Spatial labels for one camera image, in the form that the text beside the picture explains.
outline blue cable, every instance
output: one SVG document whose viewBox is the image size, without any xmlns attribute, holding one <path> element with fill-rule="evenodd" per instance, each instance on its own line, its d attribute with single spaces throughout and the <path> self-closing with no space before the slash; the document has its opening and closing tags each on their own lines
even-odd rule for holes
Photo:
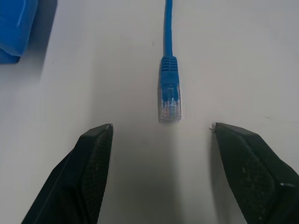
<svg viewBox="0 0 299 224">
<path fill-rule="evenodd" d="M 181 119 L 181 94 L 178 78 L 178 61 L 172 55 L 172 0 L 166 0 L 164 24 L 164 56 L 160 69 L 160 120 Z"/>
<path fill-rule="evenodd" d="M 164 25 L 164 55 L 172 56 L 172 0 L 166 0 L 165 6 L 165 25 Z"/>
</svg>

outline white surface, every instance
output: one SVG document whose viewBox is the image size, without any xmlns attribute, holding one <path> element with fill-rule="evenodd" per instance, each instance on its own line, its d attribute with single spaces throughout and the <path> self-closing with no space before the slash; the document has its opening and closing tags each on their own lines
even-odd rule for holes
<svg viewBox="0 0 299 224">
<path fill-rule="evenodd" d="M 209 127 L 257 132 L 299 172 L 298 7 L 174 0 L 183 119 L 164 125 L 164 1 L 60 0 L 44 64 L 29 49 L 0 66 L 1 223 L 20 223 L 78 137 L 104 123 L 115 134 L 101 224 L 245 223 Z"/>
</svg>

